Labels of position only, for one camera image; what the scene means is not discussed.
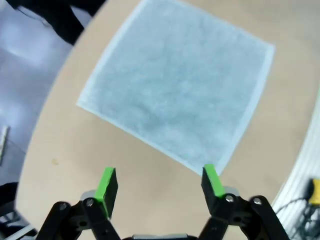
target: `green gripper pad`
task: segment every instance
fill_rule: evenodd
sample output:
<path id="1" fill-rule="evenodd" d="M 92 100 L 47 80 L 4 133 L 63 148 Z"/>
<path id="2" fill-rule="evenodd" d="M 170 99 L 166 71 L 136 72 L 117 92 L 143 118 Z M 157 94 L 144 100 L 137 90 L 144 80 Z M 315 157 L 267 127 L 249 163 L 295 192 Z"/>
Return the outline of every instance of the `green gripper pad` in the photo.
<path id="1" fill-rule="evenodd" d="M 213 210 L 216 201 L 226 194 L 213 164 L 206 164 L 202 170 L 201 187 L 209 212 Z"/>
<path id="2" fill-rule="evenodd" d="M 111 218 L 115 206 L 115 200 L 118 191 L 118 182 L 116 169 L 114 167 L 106 167 L 99 186 L 95 192 L 94 198 L 102 205 L 105 215 Z"/>

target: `yellow object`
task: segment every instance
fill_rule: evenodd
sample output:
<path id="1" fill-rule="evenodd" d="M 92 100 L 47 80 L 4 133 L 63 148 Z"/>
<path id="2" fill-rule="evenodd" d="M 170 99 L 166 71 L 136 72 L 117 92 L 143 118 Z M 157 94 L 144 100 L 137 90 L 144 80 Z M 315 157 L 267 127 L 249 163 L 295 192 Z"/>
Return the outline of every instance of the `yellow object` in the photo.
<path id="1" fill-rule="evenodd" d="M 320 205 L 320 179 L 312 179 L 313 193 L 309 199 L 310 204 Z"/>

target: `round table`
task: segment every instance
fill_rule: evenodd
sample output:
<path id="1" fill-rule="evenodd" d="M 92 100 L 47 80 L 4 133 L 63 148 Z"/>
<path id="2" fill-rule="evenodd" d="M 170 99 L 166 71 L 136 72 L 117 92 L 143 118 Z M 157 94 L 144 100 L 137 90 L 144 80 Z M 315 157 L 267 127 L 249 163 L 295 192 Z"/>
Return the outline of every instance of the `round table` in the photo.
<path id="1" fill-rule="evenodd" d="M 57 201 L 76 204 L 116 167 L 112 224 L 132 234 L 198 235 L 209 217 L 201 177 L 170 157 L 76 106 L 102 52 L 140 0 L 109 0 L 59 73 L 39 117 L 17 193 L 17 210 L 37 229 Z M 318 91 L 318 1 L 188 0 L 276 46 L 264 93 L 221 175 L 243 198 L 273 201 L 305 137 Z M 227 239 L 246 239 L 231 228 Z M 80 239 L 93 239 L 91 231 Z"/>

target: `metal bolt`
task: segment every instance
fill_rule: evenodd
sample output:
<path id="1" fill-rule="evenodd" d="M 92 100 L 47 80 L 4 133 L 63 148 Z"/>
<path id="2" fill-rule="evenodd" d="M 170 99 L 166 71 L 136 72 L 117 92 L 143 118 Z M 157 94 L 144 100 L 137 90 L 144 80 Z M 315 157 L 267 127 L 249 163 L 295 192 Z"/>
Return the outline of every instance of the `metal bolt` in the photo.
<path id="1" fill-rule="evenodd" d="M 257 197 L 255 197 L 255 198 L 253 199 L 253 202 L 254 202 L 255 204 L 258 204 L 258 205 L 261 205 L 261 204 L 262 204 L 261 200 L 260 200 L 259 198 L 257 198 Z"/>
<path id="2" fill-rule="evenodd" d="M 66 207 L 67 207 L 67 204 L 64 202 L 64 203 L 61 203 L 61 204 L 60 204 L 59 209 L 62 211 L 62 210 L 64 210 Z"/>
<path id="3" fill-rule="evenodd" d="M 87 207 L 91 207 L 93 204 L 94 204 L 94 200 L 92 198 L 89 198 L 85 203 Z"/>
<path id="4" fill-rule="evenodd" d="M 225 196 L 225 200 L 226 200 L 227 202 L 229 202 L 229 203 L 233 203 L 234 198 L 233 198 L 233 196 L 231 196 L 231 195 L 227 195 L 227 196 Z"/>

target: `square cloth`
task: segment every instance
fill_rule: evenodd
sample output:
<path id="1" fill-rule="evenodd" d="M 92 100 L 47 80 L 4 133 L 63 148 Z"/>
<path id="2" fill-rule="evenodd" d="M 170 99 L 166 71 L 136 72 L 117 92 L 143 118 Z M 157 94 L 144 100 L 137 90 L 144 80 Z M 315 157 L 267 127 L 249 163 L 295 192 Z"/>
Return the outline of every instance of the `square cloth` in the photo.
<path id="1" fill-rule="evenodd" d="M 175 0 L 143 0 L 78 106 L 188 168 L 222 172 L 262 94 L 275 48 Z"/>

